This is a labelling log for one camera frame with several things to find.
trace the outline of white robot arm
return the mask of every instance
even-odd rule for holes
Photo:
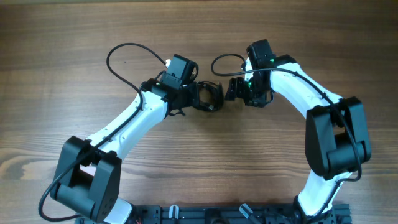
[[[78,160],[80,155],[95,149],[95,146],[107,139],[95,149],[92,156],[81,163],[82,166],[75,166],[59,179],[51,191],[51,197],[78,212],[82,217],[80,223],[92,220],[96,223],[112,224],[146,224],[146,222],[152,224],[152,221],[153,224],[158,222],[177,224],[176,220],[184,214],[182,218],[187,219],[181,224],[212,224],[214,220],[225,224],[229,221],[236,224],[308,223],[320,219],[333,220],[339,224],[336,217],[329,217],[328,214],[330,211],[335,213],[331,203],[341,187],[341,180],[346,180],[357,170],[356,159],[359,159],[360,164],[370,159],[369,136],[363,106],[356,98],[343,99],[319,85],[289,56],[268,59],[267,54],[261,51],[262,44],[264,43],[255,42],[249,46],[254,53],[248,48],[249,58],[244,64],[245,71],[248,72],[245,72],[244,78],[231,79],[226,99],[243,98],[246,105],[264,107],[267,103],[264,103],[266,95],[263,92],[271,90],[286,97],[307,119],[305,154],[312,169],[304,189],[295,198],[294,204],[287,206],[289,209],[280,212],[281,208],[278,208],[274,212],[276,215],[274,213],[270,215],[267,211],[274,207],[251,210],[244,204],[236,211],[223,213],[227,208],[189,208],[180,211],[174,205],[170,208],[156,207],[153,214],[147,214],[143,212],[146,209],[140,210],[139,207],[118,198],[121,163],[140,138],[162,122],[171,110],[200,104],[197,84],[190,79],[196,64],[179,55],[175,55],[172,62],[167,64],[168,69],[160,81],[150,79],[141,85],[143,100],[141,110],[110,139],[107,139],[109,134],[138,109],[141,102],[138,95],[129,107],[97,133],[88,136],[86,140],[73,136],[64,144],[54,179],[57,179],[56,177],[73,161]],[[259,55],[265,55],[266,69],[260,66],[259,62],[264,62],[264,59],[259,58]],[[259,69],[265,73],[256,73]],[[349,119],[349,130],[346,131],[354,135],[358,152],[353,152],[350,144],[352,141],[347,140],[345,133],[336,136],[333,134],[334,124],[343,125],[331,110],[331,102],[344,113],[346,119]],[[89,164],[96,166],[92,175],[87,175],[90,171],[85,168]],[[235,212],[243,214],[247,220],[239,219]]]

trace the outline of wire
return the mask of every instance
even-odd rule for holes
[[[265,105],[268,105],[268,104],[270,104],[270,103],[272,103],[274,101],[274,91],[273,90],[271,90],[269,92],[269,97],[270,97],[270,99],[269,99],[269,101],[267,103],[265,103]]]
[[[351,145],[352,145],[353,150],[354,150],[354,155],[355,155],[355,159],[356,159],[356,168],[358,169],[357,176],[355,178],[342,178],[342,179],[336,181],[336,184],[333,187],[333,189],[332,189],[329,197],[327,198],[326,202],[322,205],[321,209],[319,209],[319,211],[317,211],[316,214],[314,214],[312,216],[312,218],[310,218],[308,220],[307,223],[315,222],[317,219],[319,219],[321,217],[323,211],[327,208],[327,206],[331,202],[334,194],[336,193],[338,187],[340,187],[342,182],[344,182],[344,181],[356,182],[356,181],[359,181],[361,179],[361,176],[362,176],[361,160],[359,158],[359,153],[358,153],[358,149],[356,147],[356,143],[355,143],[355,140],[354,140],[354,137],[353,137],[353,133],[351,132],[351,130],[350,130],[346,120],[344,119],[343,115],[337,109],[337,107],[335,106],[334,102],[332,102],[329,99],[327,94],[322,92],[321,89],[319,89],[314,83],[312,83],[310,80],[308,80],[304,76],[300,75],[298,72],[293,72],[291,70],[284,69],[284,68],[261,68],[261,69],[255,69],[255,70],[243,71],[243,72],[236,72],[236,73],[217,73],[217,72],[215,72],[214,69],[213,69],[215,62],[218,59],[222,58],[222,57],[230,56],[230,55],[232,55],[232,54],[224,54],[224,55],[220,55],[220,56],[218,56],[217,58],[214,59],[213,63],[211,63],[211,71],[213,72],[213,74],[215,74],[217,76],[221,76],[221,77],[229,77],[229,76],[235,76],[235,75],[244,75],[244,74],[252,73],[252,72],[264,72],[264,71],[280,71],[280,72],[290,73],[290,74],[292,74],[292,75],[294,75],[296,77],[301,78],[303,81],[307,82],[315,91],[317,91],[322,96],[322,98],[324,98],[330,104],[330,107],[332,108],[332,110],[338,115],[340,121],[343,123],[343,126],[345,127],[345,130],[346,130],[345,133],[348,135],[349,141],[351,142]]]
[[[161,75],[163,75],[163,73],[165,73],[166,71],[161,71],[156,77],[155,79],[157,80]]]
[[[217,75],[217,76],[234,76],[235,73],[227,73],[227,74],[217,73],[217,72],[214,71],[214,68],[213,68],[213,67],[214,67],[214,64],[215,64],[219,59],[221,59],[221,58],[223,58],[223,57],[228,57],[228,56],[234,56],[234,57],[238,57],[238,58],[242,59],[242,61],[243,61],[243,64],[242,64],[242,67],[241,67],[242,69],[244,68],[243,65],[246,65],[246,61],[244,60],[244,58],[243,58],[242,56],[238,55],[238,54],[233,54],[233,53],[223,54],[223,55],[220,55],[220,56],[218,56],[217,58],[215,58],[214,61],[211,63],[210,69],[211,69],[211,72],[213,72],[213,74],[215,74],[215,75]]]
[[[166,62],[164,62],[153,50],[149,49],[146,46],[143,46],[141,44],[136,44],[136,43],[125,43],[125,44],[120,44],[116,47],[114,47],[109,53],[108,56],[106,57],[106,66],[108,67],[109,71],[116,76],[117,78],[119,78],[120,80],[122,80],[124,83],[128,84],[129,86],[131,86],[133,89],[135,89],[137,91],[137,94],[139,95],[139,104],[137,109],[135,110],[135,112],[133,112],[132,115],[130,115],[130,117],[128,117],[127,120],[125,120],[122,124],[120,124],[115,130],[113,130],[109,135],[107,135],[101,142],[99,142],[97,145],[95,145],[94,147],[92,147],[88,152],[84,153],[83,155],[81,155],[77,160],[75,160],[74,162],[72,162],[60,175],[58,175],[57,178],[55,178],[53,180],[53,182],[47,187],[47,189],[45,190],[45,192],[43,193],[42,198],[40,199],[39,202],[39,215],[47,221],[50,222],[61,222],[61,221],[66,221],[66,220],[71,220],[74,218],[80,218],[81,215],[72,215],[69,217],[62,217],[62,218],[52,218],[52,217],[48,217],[46,216],[46,214],[44,214],[43,212],[43,206],[44,206],[44,202],[45,199],[47,198],[47,196],[49,195],[49,193],[51,192],[51,190],[60,182],[60,180],[62,179],[62,177],[64,177],[70,170],[72,170],[75,166],[79,166],[85,159],[87,159],[88,156],[90,156],[92,153],[95,152],[95,150],[97,148],[99,148],[100,146],[102,146],[104,143],[106,143],[107,141],[109,141],[117,132],[119,132],[126,124],[128,124],[128,122],[130,122],[137,114],[138,112],[142,109],[142,104],[143,104],[143,97],[142,97],[142,93],[141,91],[135,86],[133,85],[131,82],[127,81],[125,78],[121,77],[120,75],[118,75],[110,66],[109,64],[109,59],[112,55],[112,53],[117,50],[120,47],[123,46],[127,46],[127,45],[133,45],[133,46],[138,46],[138,47],[142,47],[143,49],[146,49],[147,51],[149,51],[150,53],[152,53],[153,55],[155,55],[155,57],[157,57],[165,66],[166,66]],[[164,71],[160,72],[159,75],[156,76],[156,78],[158,78],[160,76],[160,74],[162,74]]]

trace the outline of wooden table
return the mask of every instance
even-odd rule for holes
[[[268,39],[321,85],[357,96],[372,159],[343,186],[354,223],[398,223],[398,17],[387,1],[137,2],[0,8],[0,223],[43,223],[37,204],[63,143],[97,132],[136,92],[105,65],[109,50],[137,42],[162,58],[200,66],[197,80],[221,81],[210,63],[245,55]],[[111,65],[139,85],[163,69],[125,47]],[[239,59],[220,61],[222,72]],[[226,102],[216,113],[186,109],[150,130],[123,163],[120,194],[136,205],[290,203],[305,185],[305,120],[280,95],[266,108]],[[53,217],[72,212],[52,200]]]

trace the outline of black joint actuator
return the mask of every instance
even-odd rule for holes
[[[173,89],[179,90],[181,86],[190,83],[191,75],[196,63],[177,54],[174,54],[173,59],[166,72],[162,75],[160,82],[168,85]]]
[[[371,158],[371,147],[362,103],[351,97],[341,99],[335,106],[353,134],[360,162],[367,162]],[[307,111],[305,156],[314,173],[325,180],[358,170],[351,141],[346,133],[334,134],[336,125],[342,127],[330,106],[316,106]]]
[[[268,40],[259,40],[246,49],[253,70],[261,68],[273,68],[276,57],[272,53]],[[271,89],[270,71],[254,72],[252,88],[254,92],[268,91]]]
[[[68,139],[62,147],[54,179],[92,147],[87,140],[75,136]],[[88,158],[82,165],[96,164],[95,175],[83,172],[80,165],[76,165],[54,187],[50,196],[95,223],[101,223],[118,199],[122,160],[113,151],[99,149]]]

